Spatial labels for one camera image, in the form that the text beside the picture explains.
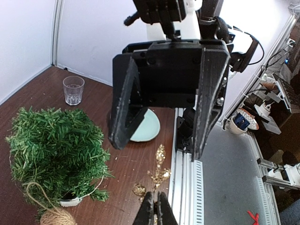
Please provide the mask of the light green floral plate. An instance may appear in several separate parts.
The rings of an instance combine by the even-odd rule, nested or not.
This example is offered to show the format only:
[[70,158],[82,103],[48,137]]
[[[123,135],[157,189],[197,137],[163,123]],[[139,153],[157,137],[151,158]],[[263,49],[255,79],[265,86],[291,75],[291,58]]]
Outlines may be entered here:
[[132,142],[148,142],[153,140],[160,131],[160,121],[157,115],[148,109],[141,124],[131,136]]

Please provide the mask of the aluminium front rail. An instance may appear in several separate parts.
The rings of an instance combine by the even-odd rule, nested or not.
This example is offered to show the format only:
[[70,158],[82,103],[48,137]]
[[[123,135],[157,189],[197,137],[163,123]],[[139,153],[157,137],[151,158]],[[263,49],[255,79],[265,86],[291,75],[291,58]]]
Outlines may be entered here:
[[177,149],[179,117],[183,109],[175,109],[172,162],[168,201],[179,225],[204,224],[203,165],[192,161],[192,155]]

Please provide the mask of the small green christmas tree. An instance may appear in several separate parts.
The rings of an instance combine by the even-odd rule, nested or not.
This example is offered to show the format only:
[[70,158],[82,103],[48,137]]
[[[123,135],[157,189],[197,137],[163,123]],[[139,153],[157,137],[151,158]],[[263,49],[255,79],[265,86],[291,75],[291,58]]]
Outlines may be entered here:
[[[42,186],[51,202],[82,197],[111,176],[106,162],[110,153],[103,148],[104,134],[80,109],[56,108],[34,111],[20,108],[12,119],[10,146],[12,178],[18,181],[24,197],[29,182]],[[51,207],[37,186],[30,194],[46,207]],[[89,196],[106,201],[109,194],[100,187]]]

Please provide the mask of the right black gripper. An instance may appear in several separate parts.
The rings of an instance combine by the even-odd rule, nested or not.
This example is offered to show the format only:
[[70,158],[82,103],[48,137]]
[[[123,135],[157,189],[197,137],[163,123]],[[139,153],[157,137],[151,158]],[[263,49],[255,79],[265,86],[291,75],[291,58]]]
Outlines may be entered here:
[[128,45],[112,61],[109,141],[122,150],[149,107],[187,108],[196,101],[192,161],[200,160],[223,109],[218,106],[230,54],[222,40],[156,41]]

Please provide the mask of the white tree pot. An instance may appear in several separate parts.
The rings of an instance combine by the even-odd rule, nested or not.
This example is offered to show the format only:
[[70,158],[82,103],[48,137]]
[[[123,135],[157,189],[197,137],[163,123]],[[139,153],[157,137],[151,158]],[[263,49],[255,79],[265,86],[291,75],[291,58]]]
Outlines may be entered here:
[[104,176],[102,176],[100,182],[96,185],[96,187],[93,189],[93,191],[89,192],[88,194],[82,196],[82,197],[76,197],[70,200],[61,200],[60,201],[60,205],[62,207],[74,207],[77,206],[85,197],[90,196],[91,194],[93,194],[101,185],[101,183],[103,182]]

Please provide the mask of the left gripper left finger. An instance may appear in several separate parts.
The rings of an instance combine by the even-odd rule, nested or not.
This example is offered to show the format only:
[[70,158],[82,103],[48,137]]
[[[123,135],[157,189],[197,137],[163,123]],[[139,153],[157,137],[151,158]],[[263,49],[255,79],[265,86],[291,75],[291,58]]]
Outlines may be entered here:
[[132,225],[154,225],[154,194],[147,192]]

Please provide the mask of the clear drinking glass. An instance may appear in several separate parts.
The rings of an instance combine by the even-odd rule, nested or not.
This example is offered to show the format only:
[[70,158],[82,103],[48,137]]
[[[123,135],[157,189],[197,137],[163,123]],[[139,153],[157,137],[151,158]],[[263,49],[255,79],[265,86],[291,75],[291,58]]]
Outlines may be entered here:
[[68,105],[78,105],[82,101],[85,80],[79,76],[68,76],[63,80],[65,102]]

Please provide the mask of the white mug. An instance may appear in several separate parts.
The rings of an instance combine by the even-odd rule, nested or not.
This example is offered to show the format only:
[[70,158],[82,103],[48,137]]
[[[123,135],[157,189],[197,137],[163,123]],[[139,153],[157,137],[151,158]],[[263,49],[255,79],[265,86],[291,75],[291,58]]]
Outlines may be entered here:
[[234,123],[234,119],[235,116],[232,116],[230,119],[224,119],[222,123],[223,130],[228,130],[235,135],[245,134],[248,131],[248,129],[246,128],[245,130],[242,130],[239,127],[237,127],[237,125]]

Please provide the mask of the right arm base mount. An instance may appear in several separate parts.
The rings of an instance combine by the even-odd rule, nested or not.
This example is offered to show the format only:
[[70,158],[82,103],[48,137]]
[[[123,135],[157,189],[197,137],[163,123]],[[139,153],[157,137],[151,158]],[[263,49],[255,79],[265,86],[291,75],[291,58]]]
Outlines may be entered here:
[[177,117],[176,149],[182,152],[192,152],[192,138],[195,110],[187,108],[182,116]]

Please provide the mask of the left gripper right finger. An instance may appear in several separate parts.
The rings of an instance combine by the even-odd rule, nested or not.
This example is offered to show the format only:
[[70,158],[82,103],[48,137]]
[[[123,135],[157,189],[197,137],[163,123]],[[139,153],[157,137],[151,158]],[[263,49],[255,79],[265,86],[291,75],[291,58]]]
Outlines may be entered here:
[[168,202],[167,196],[164,192],[158,192],[156,206],[158,225],[178,225],[172,208]]

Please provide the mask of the twine ball ornament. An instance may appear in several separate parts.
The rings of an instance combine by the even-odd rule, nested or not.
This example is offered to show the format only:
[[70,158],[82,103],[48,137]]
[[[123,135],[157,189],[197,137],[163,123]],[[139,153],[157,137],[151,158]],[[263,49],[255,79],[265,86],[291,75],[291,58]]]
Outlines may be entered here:
[[[48,203],[52,206],[51,208],[46,207],[44,204],[39,202],[30,194],[30,188],[32,186],[37,186],[41,190]],[[37,203],[40,207],[42,207],[45,210],[43,215],[40,217],[39,223],[41,225],[77,225],[74,217],[69,212],[62,208],[56,207],[51,202],[51,200],[49,199],[49,197],[47,196],[40,184],[36,182],[29,182],[26,187],[26,194],[32,201]]]

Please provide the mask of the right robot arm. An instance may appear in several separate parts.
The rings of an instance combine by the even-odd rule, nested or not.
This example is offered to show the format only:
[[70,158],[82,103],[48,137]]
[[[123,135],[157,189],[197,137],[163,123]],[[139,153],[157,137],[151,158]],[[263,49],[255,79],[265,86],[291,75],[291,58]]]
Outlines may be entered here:
[[217,15],[220,0],[136,0],[137,19],[159,25],[154,39],[129,44],[112,61],[113,99],[109,141],[123,149],[149,107],[185,108],[189,119],[180,136],[192,141],[199,160],[223,111],[229,72],[243,72],[259,45],[253,38],[245,53],[233,51],[230,27]]

